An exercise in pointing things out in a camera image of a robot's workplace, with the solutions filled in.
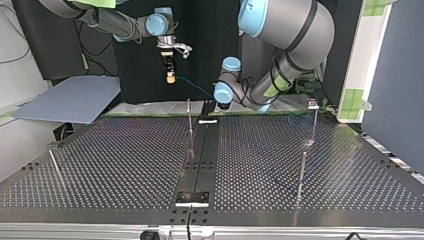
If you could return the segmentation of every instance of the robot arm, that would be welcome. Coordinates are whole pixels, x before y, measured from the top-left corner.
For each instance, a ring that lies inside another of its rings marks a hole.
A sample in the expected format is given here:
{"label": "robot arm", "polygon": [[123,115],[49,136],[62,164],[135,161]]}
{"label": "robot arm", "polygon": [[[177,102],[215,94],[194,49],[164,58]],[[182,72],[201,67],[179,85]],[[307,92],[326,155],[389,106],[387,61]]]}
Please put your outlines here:
{"label": "robot arm", "polygon": [[175,82],[175,51],[188,58],[193,50],[190,46],[178,43],[171,8],[156,8],[150,16],[131,18],[113,9],[96,8],[91,5],[70,2],[67,0],[39,0],[51,12],[71,19],[79,19],[89,27],[112,33],[117,41],[136,41],[141,44],[143,38],[157,37],[157,47],[164,58],[167,82]]}
{"label": "robot arm", "polygon": [[316,0],[244,0],[239,27],[254,38],[284,49],[273,57],[273,67],[254,87],[237,82],[241,63],[224,60],[215,87],[221,105],[232,101],[258,111],[267,111],[294,79],[318,66],[328,55],[334,40],[334,23],[328,10]]}

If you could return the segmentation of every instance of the white wall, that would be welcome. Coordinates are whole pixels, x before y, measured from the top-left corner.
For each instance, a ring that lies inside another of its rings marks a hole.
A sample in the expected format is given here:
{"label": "white wall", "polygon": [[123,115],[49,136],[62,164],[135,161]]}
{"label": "white wall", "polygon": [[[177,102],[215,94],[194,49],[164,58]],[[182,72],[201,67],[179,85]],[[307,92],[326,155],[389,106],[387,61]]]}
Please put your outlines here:
{"label": "white wall", "polygon": [[[10,0],[3,2],[11,5]],[[15,15],[8,10],[6,14],[21,30]],[[22,56],[27,48],[27,42],[0,13],[0,62]],[[0,64],[0,79],[0,109],[47,90],[46,81],[43,80],[31,53],[17,62]]]}
{"label": "white wall", "polygon": [[[10,0],[0,1],[11,5]],[[6,12],[21,30],[16,16],[9,10]],[[0,62],[22,56],[27,48],[27,42],[0,13]],[[22,60],[0,64],[0,182],[40,156],[47,144],[54,141],[52,130],[59,126],[58,123],[18,120],[3,115],[47,89],[47,82],[42,79],[31,53]]]}

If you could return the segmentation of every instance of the black backdrop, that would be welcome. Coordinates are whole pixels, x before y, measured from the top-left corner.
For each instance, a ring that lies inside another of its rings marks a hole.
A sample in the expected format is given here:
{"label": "black backdrop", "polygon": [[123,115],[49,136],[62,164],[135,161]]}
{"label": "black backdrop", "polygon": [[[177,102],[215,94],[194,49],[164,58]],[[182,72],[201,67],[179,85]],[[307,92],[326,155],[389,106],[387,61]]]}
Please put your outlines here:
{"label": "black backdrop", "polygon": [[[118,7],[131,16],[153,13],[156,7],[171,7],[179,21],[176,35],[193,47],[189,59],[177,56],[177,76],[213,92],[222,60],[239,57],[237,16],[239,0],[132,0]],[[135,42],[114,43],[121,79],[122,98],[131,104],[208,99],[206,94],[183,80],[168,85],[155,37]]]}

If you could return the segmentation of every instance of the blue joint cap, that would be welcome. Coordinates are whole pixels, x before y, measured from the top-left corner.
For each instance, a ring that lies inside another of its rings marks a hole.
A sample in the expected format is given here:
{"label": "blue joint cap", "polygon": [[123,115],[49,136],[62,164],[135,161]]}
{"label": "blue joint cap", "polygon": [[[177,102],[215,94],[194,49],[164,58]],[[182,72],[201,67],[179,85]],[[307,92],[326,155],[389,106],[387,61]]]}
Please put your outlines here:
{"label": "blue joint cap", "polygon": [[213,96],[217,102],[228,104],[233,101],[234,93],[227,84],[219,82],[215,85]]}
{"label": "blue joint cap", "polygon": [[241,62],[238,58],[227,57],[222,62],[222,68],[231,72],[240,72]]}
{"label": "blue joint cap", "polygon": [[155,13],[169,14],[169,15],[173,16],[172,8],[170,8],[170,7],[155,8]]}
{"label": "blue joint cap", "polygon": [[168,20],[160,13],[154,13],[147,18],[146,29],[153,36],[161,36],[168,32]]}
{"label": "blue joint cap", "polygon": [[244,0],[239,13],[239,28],[258,37],[264,29],[267,14],[268,0]]}
{"label": "blue joint cap", "polygon": [[261,108],[259,108],[258,109],[258,112],[259,113],[266,113],[266,112],[268,112],[268,110],[269,110],[269,108],[271,107],[271,104],[267,104],[267,105],[265,105],[265,106],[263,106],[263,107],[261,107]]}

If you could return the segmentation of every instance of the black perforated table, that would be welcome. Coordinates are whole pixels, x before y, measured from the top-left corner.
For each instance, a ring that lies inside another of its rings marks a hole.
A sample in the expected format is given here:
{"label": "black perforated table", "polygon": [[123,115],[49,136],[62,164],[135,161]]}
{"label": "black perforated table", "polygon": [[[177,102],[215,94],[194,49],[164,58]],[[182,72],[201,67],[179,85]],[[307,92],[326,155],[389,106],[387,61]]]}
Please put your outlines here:
{"label": "black perforated table", "polygon": [[[105,118],[0,184],[2,223],[424,228],[424,186],[320,115]],[[302,155],[306,155],[298,198]],[[179,208],[179,192],[209,206]]]}

